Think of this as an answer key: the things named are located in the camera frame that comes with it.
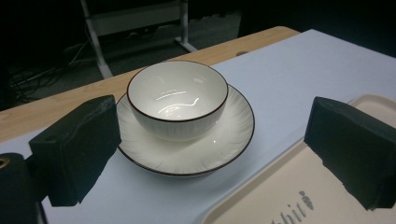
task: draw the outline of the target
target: bowl rim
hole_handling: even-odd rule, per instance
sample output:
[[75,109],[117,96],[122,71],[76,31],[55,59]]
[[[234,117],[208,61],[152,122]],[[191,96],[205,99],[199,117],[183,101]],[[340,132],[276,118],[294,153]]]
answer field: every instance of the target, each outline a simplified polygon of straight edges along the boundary
[[[197,63],[197,64],[203,65],[203,66],[205,66],[205,67],[207,67],[207,68],[212,69],[213,71],[215,71],[215,72],[224,80],[224,83],[225,83],[225,86],[226,86],[226,91],[227,91],[226,94],[225,94],[224,99],[223,99],[222,102],[221,102],[221,104],[219,104],[218,107],[216,107],[215,109],[209,111],[208,113],[203,114],[202,116],[199,116],[199,117],[192,118],[192,119],[160,119],[160,118],[157,118],[157,117],[153,117],[153,116],[151,116],[151,115],[149,115],[149,114],[147,114],[147,113],[141,111],[140,109],[138,109],[138,108],[132,103],[132,100],[131,100],[131,97],[130,97],[130,94],[129,94],[129,88],[130,88],[131,83],[132,83],[132,81],[134,80],[134,78],[137,77],[141,72],[143,72],[144,70],[146,70],[147,68],[149,68],[149,67],[151,67],[151,66],[154,66],[154,65],[157,65],[157,64],[160,64],[160,63],[174,63],[174,62]],[[224,76],[223,76],[219,71],[217,71],[216,69],[212,68],[211,66],[206,65],[206,64],[203,64],[203,63],[193,62],[193,61],[186,61],[186,60],[171,60],[171,61],[163,61],[163,62],[159,62],[159,63],[154,63],[154,64],[149,65],[149,66],[146,66],[146,67],[144,67],[143,69],[141,69],[140,71],[138,71],[138,72],[131,78],[131,80],[129,81],[128,87],[127,87],[127,91],[126,91],[126,95],[127,95],[127,97],[128,97],[128,101],[129,101],[129,104],[131,105],[131,107],[133,107],[134,110],[137,111],[139,114],[141,114],[141,115],[143,115],[143,116],[145,116],[145,117],[147,117],[147,118],[155,119],[155,120],[158,120],[158,121],[169,122],[169,123],[180,123],[180,122],[188,122],[188,121],[194,121],[194,120],[202,119],[202,118],[208,117],[208,116],[214,114],[215,112],[219,111],[219,109],[221,109],[221,108],[225,105],[225,103],[227,102],[227,98],[228,98],[228,93],[229,93],[229,91],[230,91],[230,90],[229,90],[229,86],[228,86],[227,80],[224,78]]]

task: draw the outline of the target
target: bowl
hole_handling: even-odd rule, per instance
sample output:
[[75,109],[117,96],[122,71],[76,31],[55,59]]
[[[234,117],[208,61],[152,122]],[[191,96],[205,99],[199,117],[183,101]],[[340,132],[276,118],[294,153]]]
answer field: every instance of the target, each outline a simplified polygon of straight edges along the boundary
[[138,72],[127,91],[132,111],[149,133],[169,141],[202,136],[219,120],[228,84],[201,63],[168,61]]

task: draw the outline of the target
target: saucer rim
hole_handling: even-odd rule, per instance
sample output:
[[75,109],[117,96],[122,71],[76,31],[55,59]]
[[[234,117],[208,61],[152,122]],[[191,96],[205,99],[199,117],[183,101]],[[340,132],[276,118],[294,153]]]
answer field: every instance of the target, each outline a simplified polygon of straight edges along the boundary
[[[235,161],[237,158],[239,158],[239,157],[242,155],[242,153],[244,153],[244,152],[246,151],[246,149],[248,148],[248,146],[250,145],[250,142],[251,142],[251,140],[252,140],[252,138],[253,138],[253,135],[254,135],[255,129],[256,129],[256,119],[255,119],[255,116],[254,116],[253,108],[251,107],[251,104],[250,104],[250,102],[248,101],[248,99],[245,97],[245,95],[242,94],[242,92],[239,91],[239,90],[238,90],[237,88],[235,88],[234,86],[232,86],[232,85],[230,85],[230,84],[227,84],[227,85],[228,85],[228,87],[231,87],[231,88],[234,89],[237,93],[239,93],[240,96],[243,97],[243,99],[247,102],[248,108],[249,108],[249,110],[251,111],[251,115],[252,115],[252,132],[251,132],[251,135],[250,135],[249,139],[247,140],[247,143],[246,143],[246,144],[244,145],[244,147],[242,148],[242,150],[241,150],[238,154],[236,154],[232,159],[230,159],[229,161],[224,162],[222,165],[219,165],[219,166],[216,166],[216,167],[214,167],[214,168],[211,168],[211,169],[208,169],[208,170],[204,170],[204,171],[201,171],[201,172],[186,173],[186,174],[178,174],[178,173],[169,173],[169,172],[164,172],[164,171],[156,170],[156,169],[153,169],[153,168],[151,168],[151,167],[147,167],[146,165],[143,165],[143,164],[139,163],[138,161],[135,161],[134,159],[132,159],[129,155],[127,155],[127,154],[123,151],[123,149],[120,147],[120,144],[117,146],[118,150],[122,153],[122,155],[124,155],[124,156],[125,156],[129,161],[131,161],[132,163],[136,164],[137,166],[140,166],[141,168],[143,168],[143,169],[145,169],[145,170],[151,171],[151,172],[156,173],[156,174],[159,174],[159,175],[180,176],[180,177],[182,177],[182,176],[205,175],[205,174],[209,174],[209,173],[212,173],[212,172],[214,172],[214,171],[217,171],[218,169],[220,169],[220,168],[222,168],[222,167],[224,167],[224,166],[230,164],[231,162],[233,162],[233,161]],[[119,105],[119,103],[120,103],[120,101],[122,100],[122,98],[125,97],[125,95],[127,95],[127,93],[124,93],[124,94],[121,96],[121,98],[117,101],[117,106]]]

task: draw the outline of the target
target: white tablecloth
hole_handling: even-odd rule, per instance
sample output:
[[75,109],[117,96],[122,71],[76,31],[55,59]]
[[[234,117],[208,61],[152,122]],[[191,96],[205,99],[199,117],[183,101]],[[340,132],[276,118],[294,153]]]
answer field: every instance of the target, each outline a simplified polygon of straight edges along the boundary
[[[396,100],[396,59],[311,30],[213,66],[249,100],[253,139],[230,165],[197,177],[146,171],[119,151],[82,204],[45,206],[56,223],[199,223],[210,206],[304,136],[315,96],[348,102],[363,94]],[[40,131],[0,144],[0,153],[31,153]]]

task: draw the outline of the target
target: plate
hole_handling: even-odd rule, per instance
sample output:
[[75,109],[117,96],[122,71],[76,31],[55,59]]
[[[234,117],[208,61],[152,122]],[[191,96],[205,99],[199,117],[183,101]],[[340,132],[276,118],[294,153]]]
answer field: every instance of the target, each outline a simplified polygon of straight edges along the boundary
[[255,120],[248,100],[229,85],[221,118],[200,138],[166,141],[143,129],[125,95],[117,104],[121,143],[119,150],[135,164],[163,175],[202,175],[229,164],[241,155],[254,133]]

